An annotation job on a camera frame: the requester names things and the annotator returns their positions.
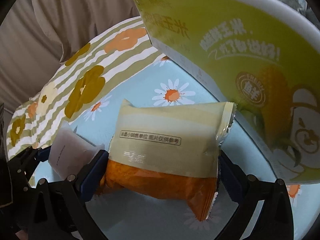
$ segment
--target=orange snack package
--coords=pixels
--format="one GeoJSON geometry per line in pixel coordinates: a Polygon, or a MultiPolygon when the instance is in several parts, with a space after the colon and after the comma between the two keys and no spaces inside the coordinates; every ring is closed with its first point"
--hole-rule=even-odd
{"type": "Polygon", "coordinates": [[[135,108],[124,100],[102,183],[158,199],[186,200],[199,221],[217,188],[219,146],[234,103],[135,108]]]}

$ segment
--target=black object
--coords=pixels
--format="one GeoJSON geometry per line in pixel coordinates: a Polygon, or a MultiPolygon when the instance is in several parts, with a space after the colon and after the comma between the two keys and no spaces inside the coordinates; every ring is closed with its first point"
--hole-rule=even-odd
{"type": "MultiPolygon", "coordinates": [[[[72,240],[71,232],[79,231],[84,240],[107,240],[87,212],[85,202],[96,191],[108,162],[108,152],[101,150],[85,165],[77,176],[71,174],[64,181],[48,183],[40,179],[36,188],[28,180],[40,161],[49,157],[46,149],[25,149],[8,164],[11,176],[13,203],[1,208],[0,239],[17,239],[20,229],[28,232],[29,240],[72,240]]],[[[239,166],[221,153],[220,179],[231,199],[239,204],[232,218],[216,240],[239,240],[245,231],[259,200],[265,200],[258,221],[246,238],[250,240],[293,240],[293,218],[289,195],[284,181],[259,181],[246,176],[239,166]]],[[[6,190],[11,190],[6,182],[6,190]]]]}

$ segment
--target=beige package label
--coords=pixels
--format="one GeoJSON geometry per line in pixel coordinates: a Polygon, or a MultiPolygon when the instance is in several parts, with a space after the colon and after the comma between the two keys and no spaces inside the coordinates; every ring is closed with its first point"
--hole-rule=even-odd
{"type": "Polygon", "coordinates": [[[219,144],[234,111],[234,103],[135,108],[124,100],[109,159],[150,171],[216,177],[219,144]]]}

